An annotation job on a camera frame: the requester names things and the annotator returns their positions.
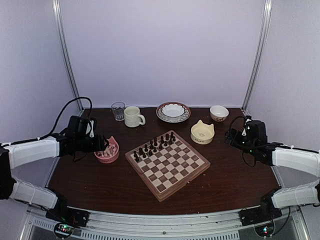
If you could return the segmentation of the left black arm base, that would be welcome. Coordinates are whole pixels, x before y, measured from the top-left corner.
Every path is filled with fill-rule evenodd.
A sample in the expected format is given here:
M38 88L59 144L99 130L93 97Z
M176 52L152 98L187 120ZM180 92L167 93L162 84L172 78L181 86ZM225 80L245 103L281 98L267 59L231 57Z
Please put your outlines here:
M66 213L58 213L53 209L46 210L45 217L56 222L62 222L75 228L86 227L90 213L85 210L67 208Z

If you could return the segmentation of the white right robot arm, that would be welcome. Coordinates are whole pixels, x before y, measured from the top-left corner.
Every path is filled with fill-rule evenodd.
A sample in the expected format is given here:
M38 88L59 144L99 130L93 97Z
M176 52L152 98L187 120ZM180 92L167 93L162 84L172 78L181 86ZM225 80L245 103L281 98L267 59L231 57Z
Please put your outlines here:
M260 120L245 118L243 130L229 127L225 133L225 143L249 154L255 162L273 167L279 177L282 170L297 173L306 180L294 180L283 184L261 198L261 206L256 210L259 220L268 220L276 209L291 206L320 205L320 152L269 142L266 125Z

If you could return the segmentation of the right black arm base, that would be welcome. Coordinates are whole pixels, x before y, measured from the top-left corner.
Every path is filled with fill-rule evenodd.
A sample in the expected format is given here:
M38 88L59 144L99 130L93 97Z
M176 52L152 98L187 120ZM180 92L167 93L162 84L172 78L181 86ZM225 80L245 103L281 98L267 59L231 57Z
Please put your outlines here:
M238 212L242 226L255 225L263 222L272 221L282 216L282 211L274 208L271 211L263 210L261 206L245 208Z

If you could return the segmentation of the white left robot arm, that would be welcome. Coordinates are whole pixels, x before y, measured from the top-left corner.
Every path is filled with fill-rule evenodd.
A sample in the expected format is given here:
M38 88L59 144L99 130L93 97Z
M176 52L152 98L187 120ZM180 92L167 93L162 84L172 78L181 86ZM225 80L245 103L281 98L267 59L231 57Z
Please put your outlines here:
M104 151L109 142L103 135L94 133L96 125L97 121L94 118L71 116L68 126L60 133L1 144L0 198L42 206L51 210L61 222L69 221L72 211L63 195L19 180L12 176L11 171L38 160L74 155L76 152Z

